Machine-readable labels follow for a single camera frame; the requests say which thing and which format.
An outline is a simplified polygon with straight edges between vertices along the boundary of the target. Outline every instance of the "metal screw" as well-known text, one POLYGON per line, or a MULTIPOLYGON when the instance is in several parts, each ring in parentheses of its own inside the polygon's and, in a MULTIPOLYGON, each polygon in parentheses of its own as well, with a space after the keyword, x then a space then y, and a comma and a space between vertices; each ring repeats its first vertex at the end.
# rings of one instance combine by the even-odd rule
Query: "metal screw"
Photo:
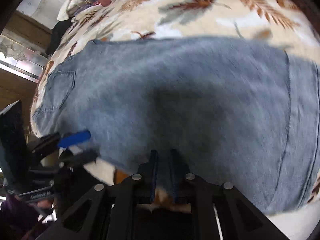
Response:
POLYGON ((186 174, 186 179, 188 179, 188 180, 193 180, 195 178, 196 178, 196 176, 193 173, 186 174))
POLYGON ((133 180, 140 180, 142 178, 141 174, 137 173, 137 174, 133 174, 131 177, 133 180))
POLYGON ((94 186, 94 190, 95 191, 102 191, 104 189, 104 185, 103 184, 97 184, 94 186))
POLYGON ((225 182, 225 183, 223 184, 223 187, 224 187, 225 189, 232 189, 232 188, 233 188, 233 184, 230 183, 230 182, 225 182))

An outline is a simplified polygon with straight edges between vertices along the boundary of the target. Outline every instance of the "purple cloth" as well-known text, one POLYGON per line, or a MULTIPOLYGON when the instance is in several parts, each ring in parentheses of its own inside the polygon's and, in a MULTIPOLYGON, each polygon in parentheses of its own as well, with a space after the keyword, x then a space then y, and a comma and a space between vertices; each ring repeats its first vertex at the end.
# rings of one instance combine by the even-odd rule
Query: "purple cloth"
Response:
MULTIPOLYGON (((7 195, 0 209, 0 234, 5 240, 20 240, 38 222, 39 213, 12 195, 7 195)), ((45 224, 37 226, 28 240, 36 239, 46 228, 45 224)))

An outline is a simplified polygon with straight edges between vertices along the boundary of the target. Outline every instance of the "blue denim fabric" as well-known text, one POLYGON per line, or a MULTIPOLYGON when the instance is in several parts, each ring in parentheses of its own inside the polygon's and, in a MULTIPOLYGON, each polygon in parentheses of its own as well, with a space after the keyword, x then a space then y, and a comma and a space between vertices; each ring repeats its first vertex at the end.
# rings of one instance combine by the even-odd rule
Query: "blue denim fabric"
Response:
POLYGON ((106 161, 136 172, 151 149, 168 190, 169 149, 230 181, 261 211, 304 205, 320 167, 318 68, 257 41, 90 41, 50 74, 42 134, 88 129, 106 161))

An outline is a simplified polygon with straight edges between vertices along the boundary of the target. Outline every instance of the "purple sleeve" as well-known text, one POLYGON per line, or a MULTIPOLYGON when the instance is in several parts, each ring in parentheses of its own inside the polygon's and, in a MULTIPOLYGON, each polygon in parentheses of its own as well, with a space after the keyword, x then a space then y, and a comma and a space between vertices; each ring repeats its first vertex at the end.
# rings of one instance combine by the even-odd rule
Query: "purple sleeve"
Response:
POLYGON ((12 195, 7 195, 7 200, 2 202, 1 213, 9 225, 16 226, 24 232, 33 228, 39 217, 39 213, 33 207, 12 195))

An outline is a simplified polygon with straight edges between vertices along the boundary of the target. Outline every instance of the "chest pocket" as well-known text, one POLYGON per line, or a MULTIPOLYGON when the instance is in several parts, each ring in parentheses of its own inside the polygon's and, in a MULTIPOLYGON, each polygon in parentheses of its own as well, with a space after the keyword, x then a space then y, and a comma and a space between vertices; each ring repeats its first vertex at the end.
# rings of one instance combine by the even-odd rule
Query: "chest pocket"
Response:
POLYGON ((51 73, 45 88, 42 109, 52 111, 61 108, 74 88, 75 80, 75 71, 60 70, 51 73))

